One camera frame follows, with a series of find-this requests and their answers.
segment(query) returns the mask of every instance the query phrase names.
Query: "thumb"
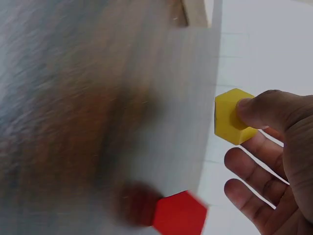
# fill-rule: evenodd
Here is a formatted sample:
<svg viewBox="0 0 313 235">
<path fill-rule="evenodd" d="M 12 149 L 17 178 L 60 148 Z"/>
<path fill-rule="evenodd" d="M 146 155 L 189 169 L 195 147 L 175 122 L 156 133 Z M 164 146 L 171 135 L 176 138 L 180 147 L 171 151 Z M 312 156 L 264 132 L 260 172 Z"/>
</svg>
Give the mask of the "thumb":
<svg viewBox="0 0 313 235">
<path fill-rule="evenodd" d="M 246 125 L 257 129 L 270 126 L 284 133 L 301 119 L 313 114 L 313 99 L 311 96 L 272 90 L 253 99 L 240 100 L 236 109 L 238 117 Z"/>
</svg>

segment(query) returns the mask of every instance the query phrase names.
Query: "human hand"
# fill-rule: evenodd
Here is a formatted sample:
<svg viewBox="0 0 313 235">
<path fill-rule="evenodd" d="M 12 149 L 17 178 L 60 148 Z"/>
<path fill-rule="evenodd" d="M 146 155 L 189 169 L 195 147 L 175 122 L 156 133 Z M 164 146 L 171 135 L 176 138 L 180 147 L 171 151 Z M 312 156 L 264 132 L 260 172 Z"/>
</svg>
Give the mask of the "human hand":
<svg viewBox="0 0 313 235">
<path fill-rule="evenodd" d="M 241 100 L 237 114 L 248 126 L 263 129 L 284 143 L 282 148 L 258 132 L 242 146 L 288 184 L 240 148 L 233 148 L 226 153 L 226 167 L 275 209 L 236 179 L 225 184 L 225 194 L 262 235 L 312 235 L 313 96 L 267 91 L 254 99 Z"/>
</svg>

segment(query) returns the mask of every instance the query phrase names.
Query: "white surface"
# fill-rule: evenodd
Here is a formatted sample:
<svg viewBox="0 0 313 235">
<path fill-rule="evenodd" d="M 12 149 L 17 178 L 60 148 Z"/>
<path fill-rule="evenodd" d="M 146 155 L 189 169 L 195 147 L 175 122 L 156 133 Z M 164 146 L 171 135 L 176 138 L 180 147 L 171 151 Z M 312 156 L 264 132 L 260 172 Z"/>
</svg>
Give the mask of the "white surface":
<svg viewBox="0 0 313 235">
<path fill-rule="evenodd" d="M 313 94 L 312 22 L 313 7 L 296 1 L 223 0 L 216 95 L 235 87 L 254 95 L 268 89 Z M 258 235 L 224 195 L 234 177 L 224 166 L 232 144 L 214 135 L 213 120 L 198 190 L 212 205 L 203 234 Z"/>
</svg>

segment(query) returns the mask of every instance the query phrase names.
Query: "blurred object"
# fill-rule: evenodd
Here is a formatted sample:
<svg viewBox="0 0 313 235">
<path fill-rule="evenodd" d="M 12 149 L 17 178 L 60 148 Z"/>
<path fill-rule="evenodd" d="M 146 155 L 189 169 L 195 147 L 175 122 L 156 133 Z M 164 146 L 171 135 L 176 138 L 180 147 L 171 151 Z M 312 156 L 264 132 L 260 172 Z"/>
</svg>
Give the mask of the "blurred object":
<svg viewBox="0 0 313 235">
<path fill-rule="evenodd" d="M 222 3 L 202 32 L 181 0 L 0 9 L 0 234 L 156 234 L 121 223 L 116 201 L 125 182 L 197 190 Z"/>
<path fill-rule="evenodd" d="M 214 0 L 182 0 L 189 26 L 212 26 Z"/>
<path fill-rule="evenodd" d="M 153 226 L 162 235 L 200 235 L 206 214 L 206 206 L 184 191 L 158 201 Z"/>
<path fill-rule="evenodd" d="M 152 226 L 157 202 L 162 197 L 144 183 L 125 184 L 118 201 L 118 215 L 131 226 Z"/>
</svg>

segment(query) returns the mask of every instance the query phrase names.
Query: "yellow hexagonal block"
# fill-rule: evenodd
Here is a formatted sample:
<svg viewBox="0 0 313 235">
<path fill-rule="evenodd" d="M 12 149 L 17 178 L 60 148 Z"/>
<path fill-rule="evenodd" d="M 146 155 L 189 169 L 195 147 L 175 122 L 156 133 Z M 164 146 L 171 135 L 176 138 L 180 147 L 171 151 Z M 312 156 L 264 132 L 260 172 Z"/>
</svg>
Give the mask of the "yellow hexagonal block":
<svg viewBox="0 0 313 235">
<path fill-rule="evenodd" d="M 215 135 L 234 145 L 252 138 L 257 129 L 246 126 L 236 115 L 236 105 L 243 98 L 254 96 L 239 89 L 232 89 L 215 97 Z"/>
</svg>

